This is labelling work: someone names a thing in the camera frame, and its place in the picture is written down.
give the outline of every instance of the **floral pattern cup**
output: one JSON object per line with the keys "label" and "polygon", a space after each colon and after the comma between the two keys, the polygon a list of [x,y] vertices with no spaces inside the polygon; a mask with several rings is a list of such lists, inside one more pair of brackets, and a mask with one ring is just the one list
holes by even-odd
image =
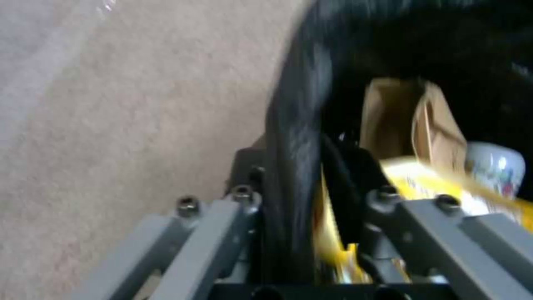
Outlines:
{"label": "floral pattern cup", "polygon": [[514,198],[522,184],[526,163],[520,153],[490,143],[468,143],[466,170],[496,193]]}

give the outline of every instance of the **screw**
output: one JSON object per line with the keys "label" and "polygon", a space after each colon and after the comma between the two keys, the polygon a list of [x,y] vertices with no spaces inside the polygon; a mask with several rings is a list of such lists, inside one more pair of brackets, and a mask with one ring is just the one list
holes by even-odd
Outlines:
{"label": "screw", "polygon": [[389,200],[398,196],[398,191],[392,185],[384,185],[379,188],[377,195],[380,200]]}
{"label": "screw", "polygon": [[200,213],[200,204],[195,196],[187,195],[177,200],[177,214],[182,218],[190,218]]}
{"label": "screw", "polygon": [[461,203],[450,195],[438,195],[435,200],[437,207],[443,212],[455,212],[461,208]]}
{"label": "screw", "polygon": [[233,199],[244,204],[251,204],[254,191],[249,185],[238,185],[231,189]]}

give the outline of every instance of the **yellow wrapper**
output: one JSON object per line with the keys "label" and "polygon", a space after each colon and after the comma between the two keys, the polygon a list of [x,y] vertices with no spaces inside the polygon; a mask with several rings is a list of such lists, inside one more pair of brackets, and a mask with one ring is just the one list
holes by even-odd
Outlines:
{"label": "yellow wrapper", "polygon": [[533,204],[522,199],[509,200],[478,184],[467,175],[438,170],[414,157],[380,162],[388,180],[407,200],[430,199],[448,194],[461,202],[472,216],[503,213],[533,232]]}

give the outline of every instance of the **metal frame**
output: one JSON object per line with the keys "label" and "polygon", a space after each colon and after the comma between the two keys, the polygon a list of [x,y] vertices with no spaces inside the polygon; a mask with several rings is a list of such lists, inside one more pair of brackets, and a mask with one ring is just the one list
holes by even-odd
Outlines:
{"label": "metal frame", "polygon": [[154,270],[164,276],[151,300],[206,299],[217,279],[242,283],[261,196],[248,186],[237,190],[201,217],[146,217],[71,299],[132,299]]}
{"label": "metal frame", "polygon": [[[454,211],[460,214],[457,205],[442,205],[442,201],[418,200],[404,201],[399,197],[383,198],[377,191],[372,191],[367,197],[369,225],[379,227],[384,235],[392,242],[395,251],[400,254],[407,264],[410,273],[428,275],[431,270],[438,270],[443,274],[452,289],[463,299],[532,299],[533,296],[522,285],[525,281],[517,281],[510,274],[510,270],[519,269],[529,272],[528,267],[533,263],[531,256],[524,255],[526,248],[515,251],[520,253],[521,259],[509,264],[505,259],[494,259],[481,246],[486,236],[479,236],[481,232],[493,232],[503,243],[500,248],[489,246],[485,249],[520,249],[516,237],[531,240],[529,233],[515,224],[509,225],[506,220],[487,219],[486,217],[469,217],[459,222],[457,226]],[[514,238],[505,239],[505,233]],[[517,266],[516,263],[527,262]]]}

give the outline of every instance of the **hole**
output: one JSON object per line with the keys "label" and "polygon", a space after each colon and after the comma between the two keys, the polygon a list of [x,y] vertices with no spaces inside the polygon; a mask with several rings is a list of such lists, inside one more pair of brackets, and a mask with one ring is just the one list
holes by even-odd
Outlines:
{"label": "hole", "polygon": [[404,294],[398,290],[390,288],[388,286],[381,286],[377,288],[374,294],[374,300],[410,300],[407,294]]}
{"label": "hole", "polygon": [[380,199],[391,199],[398,195],[398,191],[396,188],[392,185],[384,185],[379,188],[378,190],[378,196]]}
{"label": "hole", "polygon": [[273,287],[260,287],[252,293],[251,300],[283,300],[283,295]]}
{"label": "hole", "polygon": [[440,203],[450,207],[459,207],[461,205],[457,199],[450,195],[439,195],[438,200]]}
{"label": "hole", "polygon": [[183,205],[191,205],[191,204],[194,204],[195,202],[196,202],[196,198],[194,198],[193,196],[185,196],[180,199],[180,203]]}
{"label": "hole", "polygon": [[237,193],[240,193],[240,194],[246,194],[246,193],[248,193],[248,192],[249,192],[249,189],[248,189],[248,187],[246,187],[246,186],[239,186],[239,187],[237,188]]}

